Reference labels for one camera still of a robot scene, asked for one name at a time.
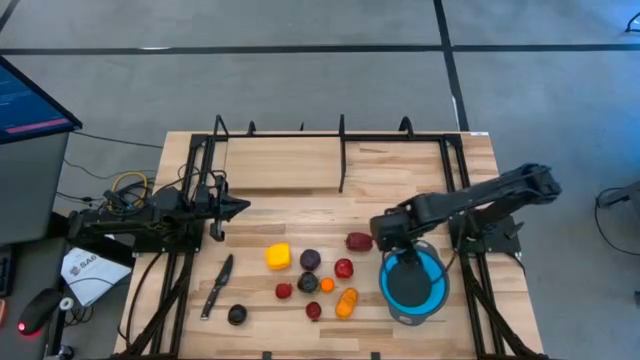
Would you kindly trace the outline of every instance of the knife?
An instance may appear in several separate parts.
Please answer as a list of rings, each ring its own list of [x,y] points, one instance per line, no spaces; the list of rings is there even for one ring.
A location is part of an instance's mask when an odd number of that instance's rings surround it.
[[[216,283],[215,285],[213,285],[211,293],[209,293],[207,302],[204,303],[204,307],[202,308],[202,315],[200,315],[200,320],[209,319],[209,313],[211,312],[211,308],[213,308],[213,304],[216,302],[216,298],[220,293],[220,289],[222,289],[222,287],[227,285],[227,283],[229,282],[231,268],[233,268],[233,255],[229,255],[227,257],[227,260],[225,260],[224,265],[222,265],[222,270],[220,270],[220,274],[218,274],[218,277],[216,278]]]

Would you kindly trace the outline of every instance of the paper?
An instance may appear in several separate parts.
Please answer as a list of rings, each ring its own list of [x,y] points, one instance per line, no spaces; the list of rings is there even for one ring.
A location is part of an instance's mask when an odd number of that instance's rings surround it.
[[[64,257],[60,275],[69,284],[82,306],[90,306],[113,284],[129,275],[131,269],[74,248]]]

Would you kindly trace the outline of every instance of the small orange ball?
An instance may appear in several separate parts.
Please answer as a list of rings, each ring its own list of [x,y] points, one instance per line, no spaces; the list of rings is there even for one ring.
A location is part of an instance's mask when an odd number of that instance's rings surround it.
[[[324,279],[322,279],[322,282],[320,283],[320,288],[324,292],[332,292],[333,289],[335,288],[335,284],[333,283],[333,279],[332,278],[324,278]]]

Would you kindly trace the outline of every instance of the wooden table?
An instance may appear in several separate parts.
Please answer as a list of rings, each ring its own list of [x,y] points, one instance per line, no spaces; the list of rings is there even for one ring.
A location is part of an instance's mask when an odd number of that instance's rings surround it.
[[[177,179],[191,135],[191,132],[167,135],[156,188]],[[471,182],[497,176],[489,137],[471,133],[462,133],[461,137]],[[455,164],[453,149],[449,152]],[[224,226],[225,242],[215,242],[207,235],[203,239],[191,277],[180,358],[260,358],[263,351],[273,352],[274,358],[370,358],[371,352],[380,352],[383,358],[475,358],[458,262],[449,272],[451,290],[445,306],[422,325],[408,327],[391,319],[380,293],[380,253],[375,248],[364,254],[348,253],[343,242],[349,232],[368,232],[369,219],[385,208],[417,193],[446,192],[438,145],[348,142],[346,159],[342,194],[327,189],[233,191],[233,179],[229,179],[232,194],[250,200],[252,205]],[[229,166],[225,161],[226,143],[217,143],[214,168]],[[460,188],[457,166],[453,170],[456,187]],[[449,261],[453,252],[446,225],[426,234],[424,239],[438,249],[443,262]],[[293,265],[287,270],[270,271],[264,250],[282,241],[292,246]],[[315,271],[319,278],[332,276],[334,262],[342,257],[354,262],[353,278],[336,281],[337,288],[330,294],[306,295],[294,290],[291,298],[276,299],[276,284],[288,282],[295,286],[302,273],[298,258],[306,248],[316,249],[322,256],[322,264]],[[235,257],[229,284],[218,297],[210,319],[201,321],[202,306],[229,254]],[[122,328],[133,292],[153,256],[144,254],[136,262]],[[499,310],[525,344],[534,351],[542,351],[522,269],[505,255],[487,257]],[[133,336],[157,309],[165,263],[166,255],[156,263],[142,286],[132,320]],[[176,276],[180,266],[178,262]],[[335,304],[347,287],[355,287],[360,298],[352,318],[338,320]],[[310,322],[305,316],[304,307],[310,301],[322,306],[319,322]],[[243,325],[236,327],[229,325],[226,318],[229,308],[237,303],[247,307],[249,316]],[[491,352],[488,321],[479,308],[487,351]],[[170,313],[162,351],[168,351],[172,323]],[[124,341],[119,339],[115,351],[123,348]]]

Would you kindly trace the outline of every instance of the knife handle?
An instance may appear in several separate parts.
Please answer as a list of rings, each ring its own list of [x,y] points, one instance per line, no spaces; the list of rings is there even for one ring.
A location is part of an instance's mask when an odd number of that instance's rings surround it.
[[[204,303],[204,307],[202,308],[202,314],[200,315],[200,320],[209,319],[209,313],[213,308],[213,304],[216,302],[216,298],[218,298],[218,293],[220,293],[220,286],[216,286],[211,290],[209,297],[207,297],[207,302]]]

